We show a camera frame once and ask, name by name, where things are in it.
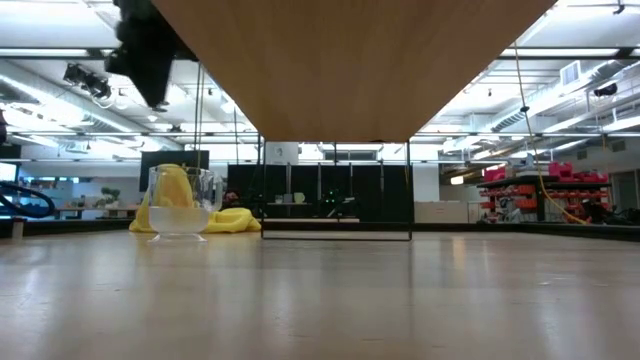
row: yellow cloth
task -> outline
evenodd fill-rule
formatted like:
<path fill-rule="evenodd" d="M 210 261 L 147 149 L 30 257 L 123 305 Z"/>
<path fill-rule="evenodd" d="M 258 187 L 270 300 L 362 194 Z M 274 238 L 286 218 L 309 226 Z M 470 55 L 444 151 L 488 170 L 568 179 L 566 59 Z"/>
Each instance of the yellow cloth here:
<path fill-rule="evenodd" d="M 158 179 L 153 196 L 155 206 L 191 207 L 193 194 L 187 173 L 177 165 L 162 165 L 165 173 Z M 149 190 L 129 225 L 129 231 L 155 232 L 149 225 Z M 260 223 L 251 211 L 242 208 L 216 211 L 209 214 L 209 222 L 203 233 L 260 231 Z"/>

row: ceiling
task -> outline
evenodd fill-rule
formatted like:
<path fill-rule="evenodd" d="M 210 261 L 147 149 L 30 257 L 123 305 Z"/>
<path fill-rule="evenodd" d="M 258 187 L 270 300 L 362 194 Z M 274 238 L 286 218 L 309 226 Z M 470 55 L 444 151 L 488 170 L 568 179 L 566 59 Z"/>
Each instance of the ceiling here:
<path fill-rule="evenodd" d="M 640 46 L 640 0 L 625 0 L 623 3 L 626 5 L 626 10 L 620 15 L 613 15 L 613 11 L 617 9 L 617 0 L 561 0 L 554 9 L 547 12 L 518 38 L 518 46 L 522 48 Z M 6 51 L 15 51 L 12 48 L 111 49 L 117 47 L 118 41 L 114 37 L 113 26 L 117 23 L 118 18 L 118 9 L 113 6 L 111 0 L 0 1 L 0 59 L 2 55 L 6 54 Z M 537 51 L 540 55 L 553 53 L 553 50 L 548 49 Z M 40 79 L 41 81 L 38 80 L 40 82 L 33 80 L 32 83 L 46 84 L 46 89 L 51 96 L 59 95 L 59 100 L 79 106 L 85 112 L 99 114 L 99 119 L 125 124 L 127 128 L 135 131 L 166 132 L 174 125 L 180 125 L 183 131 L 193 131 L 194 129 L 196 80 L 199 66 L 197 63 L 186 60 L 174 62 L 169 88 L 169 105 L 166 106 L 167 112 L 155 113 L 144 105 L 140 95 L 128 79 L 104 73 L 102 61 L 65 60 L 60 56 L 47 56 L 47 59 L 43 57 L 28 56 L 28 59 L 27 57 L 14 57 L 0 60 L 0 62 L 8 62 L 10 65 L 0 66 L 0 75 L 10 78 L 14 76 L 13 71 L 2 73 L 2 69 L 24 70 L 25 73 L 20 75 L 19 81 L 29 82 L 26 81 L 28 80 L 27 74 L 36 80 Z M 550 84 L 558 82 L 560 70 L 572 62 L 573 60 L 570 58 L 520 61 L 525 96 L 533 95 Z M 85 91 L 77 87 L 69 88 L 68 84 L 62 80 L 69 63 L 78 63 L 87 70 L 108 77 L 115 95 L 95 104 Z M 619 81 L 619 93 L 615 97 L 604 99 L 596 99 L 591 96 L 589 103 L 591 110 L 594 107 L 605 109 L 609 104 L 615 105 L 616 102 L 625 98 L 630 101 L 625 106 L 635 104 L 632 95 L 637 94 L 636 87 L 640 85 L 640 81 L 634 80 L 636 77 L 635 71 L 617 75 L 615 79 Z M 244 133 L 244 135 L 241 134 L 240 143 L 255 142 L 255 140 L 246 139 L 247 134 L 255 133 L 255 127 L 237 108 L 236 121 L 234 122 L 233 111 L 228 111 L 233 109 L 233 106 L 228 106 L 228 104 L 233 105 L 233 100 L 218 88 L 209 75 L 205 77 L 203 87 L 203 131 L 226 133 L 226 136 L 206 137 L 204 142 L 235 144 L 234 131 L 236 128 L 238 132 Z M 580 116 L 587 112 L 586 99 L 584 91 L 571 93 L 565 96 L 560 103 L 545 108 L 537 117 L 533 117 L 532 121 L 538 121 L 538 130 L 543 131 L 550 124 L 562 123 Z M 497 115 L 507 112 L 514 106 L 517 107 L 520 101 L 516 61 L 512 59 L 496 60 L 436 116 L 431 119 L 425 118 L 425 126 L 420 132 L 487 131 L 488 126 L 495 122 Z M 619 108 L 620 111 L 627 110 L 622 105 L 614 108 Z M 611 113 L 599 116 L 598 124 L 606 125 L 607 121 L 611 121 L 610 117 Z M 592 123 L 594 123 L 594 119 L 589 118 L 559 131 L 587 131 L 584 130 L 585 126 Z M 114 128 L 110 127 L 109 129 L 108 131 L 113 131 Z M 633 127 L 629 127 L 620 131 L 632 129 Z M 513 131 L 522 132 L 522 124 L 515 124 L 503 130 L 503 132 Z M 446 142 L 452 140 L 459 142 L 461 138 L 454 136 L 451 139 L 449 135 L 451 134 L 439 138 L 416 136 L 413 141 L 426 142 L 428 140 L 430 144 L 440 143 L 444 149 Z M 53 141 L 59 140 L 53 136 L 46 138 Z M 66 139 L 87 142 L 86 138 L 69 136 Z M 463 147 L 475 153 L 487 149 L 489 145 L 496 148 L 509 146 L 513 141 L 503 138 L 497 141 L 481 139 L 481 141 L 473 142 L 473 140 L 464 142 Z M 13 139 L 13 141 L 20 143 L 23 140 Z M 157 140 L 156 147 L 183 146 L 190 141 L 192 141 L 191 138 L 163 138 Z M 150 142 L 151 140 L 148 140 L 145 146 L 148 146 Z M 58 149 L 55 147 L 52 149 L 52 157 L 54 157 Z M 131 149 L 133 152 L 137 151 L 135 146 L 129 146 L 129 150 Z M 459 150 L 454 146 L 453 153 Z"/>

